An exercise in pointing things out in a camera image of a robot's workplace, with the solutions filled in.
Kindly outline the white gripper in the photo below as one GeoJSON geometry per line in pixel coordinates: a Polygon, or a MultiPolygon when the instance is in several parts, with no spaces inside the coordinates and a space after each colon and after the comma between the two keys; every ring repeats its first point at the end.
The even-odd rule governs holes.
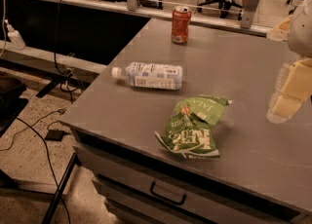
{"type": "MultiPolygon", "coordinates": [[[[273,41],[287,41],[289,49],[300,56],[312,56],[312,0],[303,0],[266,35],[273,41]]],[[[266,118],[273,124],[289,120],[312,95],[312,58],[302,57],[280,69],[266,118]]]]}

